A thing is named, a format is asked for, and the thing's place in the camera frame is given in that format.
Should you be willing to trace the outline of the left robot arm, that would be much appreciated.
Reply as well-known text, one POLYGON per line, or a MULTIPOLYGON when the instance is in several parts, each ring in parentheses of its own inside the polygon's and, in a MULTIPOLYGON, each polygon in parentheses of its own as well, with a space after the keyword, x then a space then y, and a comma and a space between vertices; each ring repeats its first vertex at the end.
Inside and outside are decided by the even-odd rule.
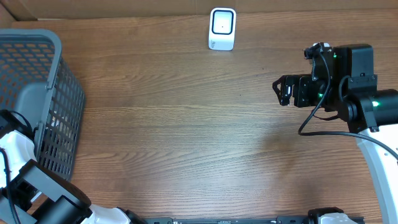
POLYGON ((40 165, 33 138, 23 115, 1 110, 1 221, 144 224, 130 210, 93 205, 79 188, 40 165))

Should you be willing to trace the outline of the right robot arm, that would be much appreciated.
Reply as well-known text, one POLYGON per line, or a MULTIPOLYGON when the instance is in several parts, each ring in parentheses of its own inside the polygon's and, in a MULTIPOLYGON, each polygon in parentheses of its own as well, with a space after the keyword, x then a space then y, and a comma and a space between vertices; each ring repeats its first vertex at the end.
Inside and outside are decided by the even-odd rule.
POLYGON ((282 75, 272 84, 282 106, 311 107, 301 136, 354 137, 371 174, 384 223, 397 223, 397 90, 378 90, 369 44, 332 47, 319 42, 303 51, 309 74, 282 75), (348 131, 304 132, 323 108, 348 131))

